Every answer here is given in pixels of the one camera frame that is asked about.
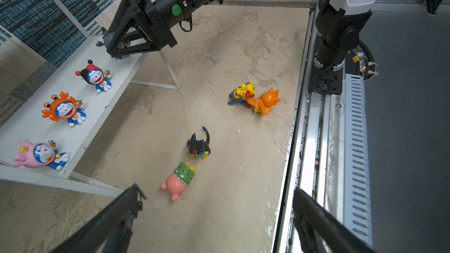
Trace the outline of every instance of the black toy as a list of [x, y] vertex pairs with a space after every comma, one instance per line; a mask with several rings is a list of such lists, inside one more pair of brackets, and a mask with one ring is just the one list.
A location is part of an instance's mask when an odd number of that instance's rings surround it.
[[211, 150], [209, 149], [209, 133], [205, 126], [202, 126], [203, 130], [206, 131], [206, 141], [205, 140], [196, 140], [195, 133], [192, 135], [191, 139], [186, 143], [186, 147], [188, 147], [189, 153], [193, 157], [201, 157], [203, 160], [206, 156], [211, 154]]

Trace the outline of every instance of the green dot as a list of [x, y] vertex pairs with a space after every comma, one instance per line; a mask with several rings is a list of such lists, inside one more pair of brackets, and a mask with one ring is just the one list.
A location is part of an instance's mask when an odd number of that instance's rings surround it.
[[179, 14], [181, 14], [181, 7], [178, 4], [172, 6], [172, 14], [174, 16], [178, 16]]

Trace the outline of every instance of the crab hat doraemon figurine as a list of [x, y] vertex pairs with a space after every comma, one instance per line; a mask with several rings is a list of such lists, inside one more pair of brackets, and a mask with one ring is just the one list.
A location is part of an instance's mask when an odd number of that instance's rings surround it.
[[109, 70], [101, 70], [92, 64], [92, 60], [87, 61], [89, 65], [82, 71], [77, 71], [75, 74], [82, 76], [82, 78], [89, 84], [96, 85], [95, 89], [100, 93], [102, 91], [108, 92], [111, 89], [111, 82], [108, 81], [110, 76]]
[[59, 121], [60, 119], [67, 119], [69, 126], [75, 126], [76, 124], [82, 124], [86, 120], [86, 114], [82, 112], [83, 103], [81, 100], [76, 100], [73, 97], [69, 97], [69, 93], [61, 92], [52, 96], [53, 102], [45, 103], [42, 117], [49, 117], [52, 121]]
[[70, 153], [58, 154], [58, 146], [55, 142], [33, 144], [28, 140], [20, 142], [20, 152], [14, 155], [14, 166], [38, 168], [48, 166], [61, 170], [70, 161]]

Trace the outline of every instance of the gray surface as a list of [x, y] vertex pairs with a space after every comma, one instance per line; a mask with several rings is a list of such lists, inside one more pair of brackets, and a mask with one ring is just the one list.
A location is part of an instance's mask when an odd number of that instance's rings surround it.
[[379, 11], [361, 39], [380, 63], [366, 89], [374, 249], [450, 248], [450, 13]]

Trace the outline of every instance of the ladybug hat doraemon figurine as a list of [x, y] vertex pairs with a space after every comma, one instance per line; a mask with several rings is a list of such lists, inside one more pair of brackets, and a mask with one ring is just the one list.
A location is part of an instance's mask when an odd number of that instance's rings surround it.
[[69, 126], [82, 124], [86, 120], [86, 114], [82, 112], [82, 101], [69, 97], [69, 93], [61, 92], [59, 95], [61, 98], [53, 95], [53, 102], [44, 104], [44, 108], [48, 110], [42, 111], [42, 117], [48, 117], [52, 121], [67, 119]]
[[89, 84], [95, 85], [98, 93], [104, 91], [108, 92], [111, 89], [111, 82], [108, 81], [110, 76], [109, 70], [101, 70], [92, 64], [92, 60], [87, 61], [89, 64], [82, 71], [77, 71], [75, 74], [82, 76], [82, 78]]

